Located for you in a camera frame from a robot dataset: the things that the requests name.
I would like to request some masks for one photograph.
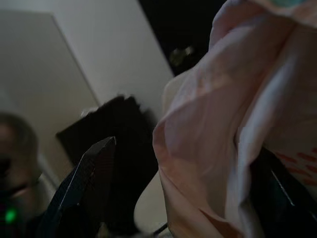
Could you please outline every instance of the pink cloth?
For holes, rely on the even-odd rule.
[[[256,2],[266,8],[246,0],[224,4],[209,52],[178,77],[183,82],[155,128],[176,237],[262,237],[248,200],[250,163],[263,146],[284,156],[313,156],[317,147],[315,16],[298,14],[301,4],[291,11]]]

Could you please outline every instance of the green light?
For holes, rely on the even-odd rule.
[[[16,219],[16,211],[14,209],[7,210],[5,214],[5,222],[7,224],[12,224]]]

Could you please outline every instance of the door knob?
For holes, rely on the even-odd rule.
[[[179,48],[176,48],[173,50],[169,55],[169,62],[172,66],[178,67],[180,66],[184,59],[192,55],[195,52],[195,49],[192,46],[188,46],[187,48],[180,50]]]

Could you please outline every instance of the white wall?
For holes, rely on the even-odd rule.
[[[46,168],[61,181],[72,165],[55,134],[97,102],[50,14],[0,11],[0,49],[0,88],[35,130]]]
[[[173,76],[137,0],[1,0],[1,8],[52,12],[100,104],[133,94],[160,117]]]

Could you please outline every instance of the pink fabric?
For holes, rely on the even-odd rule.
[[[246,0],[229,0],[219,11],[209,52],[180,76],[183,83],[154,131],[176,237],[263,236],[248,200],[249,165],[263,145],[287,154],[288,143],[301,152],[296,141],[312,139],[285,121],[305,121],[309,110],[316,119],[316,40],[313,28]],[[301,108],[309,95],[298,85],[312,87],[308,108]]]

